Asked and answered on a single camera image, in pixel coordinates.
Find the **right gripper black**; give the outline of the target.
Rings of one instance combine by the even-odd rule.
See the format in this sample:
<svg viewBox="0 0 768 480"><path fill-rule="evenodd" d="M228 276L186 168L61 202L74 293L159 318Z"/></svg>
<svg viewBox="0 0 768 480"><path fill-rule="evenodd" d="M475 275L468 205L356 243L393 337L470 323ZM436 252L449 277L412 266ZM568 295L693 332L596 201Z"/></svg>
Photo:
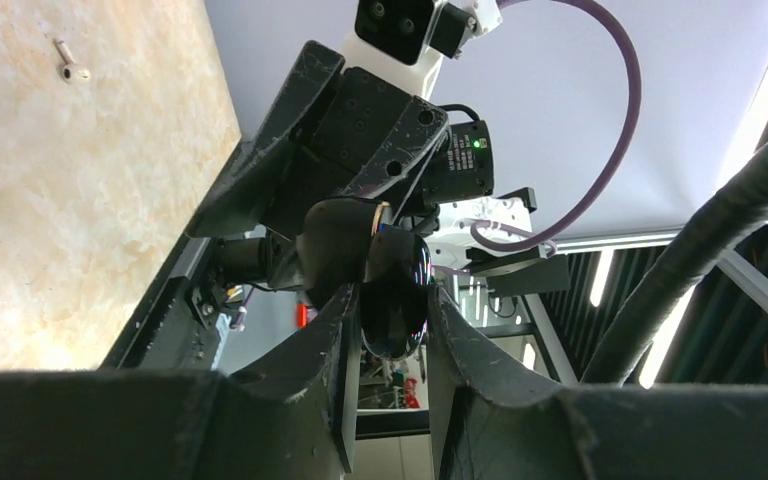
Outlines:
<svg viewBox="0 0 768 480"><path fill-rule="evenodd" d="M333 80L343 55L306 42L254 139L241 143L187 225L224 237L257 224L286 239L307 211L337 196L375 199L442 143L446 113L370 72Z"/></svg>

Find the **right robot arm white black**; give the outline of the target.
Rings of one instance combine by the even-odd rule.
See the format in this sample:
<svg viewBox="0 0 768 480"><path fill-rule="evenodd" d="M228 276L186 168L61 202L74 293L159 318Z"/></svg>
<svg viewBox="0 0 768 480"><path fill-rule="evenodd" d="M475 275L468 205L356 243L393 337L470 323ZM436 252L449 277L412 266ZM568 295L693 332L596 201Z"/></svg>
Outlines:
<svg viewBox="0 0 768 480"><path fill-rule="evenodd" d="M291 240L307 211L331 197L388 202L401 216L457 210L459 225L533 210L521 189L494 197L489 140L446 110L310 41L250 143L242 144L188 226L226 237L262 225Z"/></svg>

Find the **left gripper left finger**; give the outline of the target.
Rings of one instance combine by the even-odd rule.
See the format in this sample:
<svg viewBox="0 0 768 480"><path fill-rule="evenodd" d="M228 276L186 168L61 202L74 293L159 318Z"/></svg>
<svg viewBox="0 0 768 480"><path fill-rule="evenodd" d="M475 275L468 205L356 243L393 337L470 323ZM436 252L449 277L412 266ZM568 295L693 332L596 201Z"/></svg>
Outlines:
<svg viewBox="0 0 768 480"><path fill-rule="evenodd" d="M0 373L0 479L338 479L358 295L246 368Z"/></svg>

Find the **white wireless earbud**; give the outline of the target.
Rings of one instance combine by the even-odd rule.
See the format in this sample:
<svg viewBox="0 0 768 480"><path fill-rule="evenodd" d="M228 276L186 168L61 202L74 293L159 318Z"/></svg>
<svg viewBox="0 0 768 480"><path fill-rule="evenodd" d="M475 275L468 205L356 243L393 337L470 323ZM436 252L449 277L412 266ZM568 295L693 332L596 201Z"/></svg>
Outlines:
<svg viewBox="0 0 768 480"><path fill-rule="evenodd" d="M62 66L60 69L61 78L66 83L70 84L89 82L92 78L89 68L75 61L66 42L62 39L55 39L53 44L62 59Z"/></svg>

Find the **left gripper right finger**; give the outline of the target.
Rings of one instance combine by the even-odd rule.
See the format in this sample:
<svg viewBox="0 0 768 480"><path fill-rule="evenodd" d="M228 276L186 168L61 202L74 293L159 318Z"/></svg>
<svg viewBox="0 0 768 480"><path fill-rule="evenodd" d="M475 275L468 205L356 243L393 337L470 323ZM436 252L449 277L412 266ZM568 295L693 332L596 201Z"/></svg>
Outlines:
<svg viewBox="0 0 768 480"><path fill-rule="evenodd" d="M564 386L428 295L440 479L768 479L768 386Z"/></svg>

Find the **black earbud charging case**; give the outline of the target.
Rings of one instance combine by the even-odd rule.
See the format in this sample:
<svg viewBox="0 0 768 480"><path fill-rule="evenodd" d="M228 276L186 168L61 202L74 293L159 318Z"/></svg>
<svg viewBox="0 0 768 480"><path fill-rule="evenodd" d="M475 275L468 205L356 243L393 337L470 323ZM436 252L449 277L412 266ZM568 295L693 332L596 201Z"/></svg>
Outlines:
<svg viewBox="0 0 768 480"><path fill-rule="evenodd" d="M365 349L386 361L418 349L429 316L431 254L419 234L393 224L388 202L322 200L308 210L295 243L303 291L315 308L356 285Z"/></svg>

